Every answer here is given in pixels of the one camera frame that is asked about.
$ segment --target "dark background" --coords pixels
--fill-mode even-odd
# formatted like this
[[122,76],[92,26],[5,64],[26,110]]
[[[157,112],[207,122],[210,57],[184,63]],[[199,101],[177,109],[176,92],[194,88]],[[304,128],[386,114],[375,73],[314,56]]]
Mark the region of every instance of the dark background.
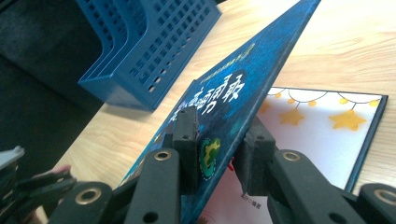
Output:
[[19,178],[51,169],[103,104],[77,84],[101,50],[74,0],[0,0],[0,151],[24,147]]

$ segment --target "metal screw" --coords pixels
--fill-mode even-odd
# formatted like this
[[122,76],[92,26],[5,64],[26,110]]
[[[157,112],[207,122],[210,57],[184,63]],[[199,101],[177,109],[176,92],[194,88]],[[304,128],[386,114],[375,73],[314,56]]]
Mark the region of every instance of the metal screw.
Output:
[[171,156],[172,156],[172,154],[170,151],[163,150],[163,151],[155,153],[154,158],[157,161],[167,161],[171,158]]
[[301,157],[294,152],[284,152],[282,155],[283,158],[285,158],[288,161],[299,161],[301,159]]
[[396,205],[396,193],[387,189],[376,189],[374,195],[384,203]]
[[84,189],[76,196],[76,203],[89,204],[93,203],[100,198],[102,191],[99,188]]

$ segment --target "black mechanical arm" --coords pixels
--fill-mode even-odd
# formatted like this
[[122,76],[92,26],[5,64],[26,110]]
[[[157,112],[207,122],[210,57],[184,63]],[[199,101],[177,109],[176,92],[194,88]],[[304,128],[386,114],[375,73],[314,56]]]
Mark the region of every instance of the black mechanical arm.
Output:
[[[196,110],[185,108],[163,148],[148,153],[140,174],[114,190],[101,182],[76,183],[69,173],[13,180],[1,191],[0,223],[16,223],[15,217],[40,204],[46,205],[49,223],[179,223],[180,195],[193,194],[198,183],[196,135]],[[233,167],[242,191],[268,196],[275,224],[396,223],[396,188],[368,184],[359,196],[338,189],[304,154],[278,150],[257,119]]]

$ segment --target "green logo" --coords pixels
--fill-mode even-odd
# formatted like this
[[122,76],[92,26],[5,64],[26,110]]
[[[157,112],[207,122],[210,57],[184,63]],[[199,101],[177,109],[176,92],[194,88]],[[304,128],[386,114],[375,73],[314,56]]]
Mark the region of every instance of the green logo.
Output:
[[215,138],[212,141],[205,139],[202,143],[199,164],[204,180],[209,180],[216,170],[216,157],[220,150],[220,139]]

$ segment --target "wooden table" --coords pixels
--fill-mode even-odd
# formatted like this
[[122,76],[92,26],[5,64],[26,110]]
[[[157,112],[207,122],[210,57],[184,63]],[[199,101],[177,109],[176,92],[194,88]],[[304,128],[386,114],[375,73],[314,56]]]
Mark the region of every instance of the wooden table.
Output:
[[[228,0],[222,16],[153,112],[103,105],[57,166],[79,180],[115,188],[182,93],[221,59],[291,7],[295,0]],[[275,86],[389,95],[357,184],[396,187],[396,2],[322,1]]]

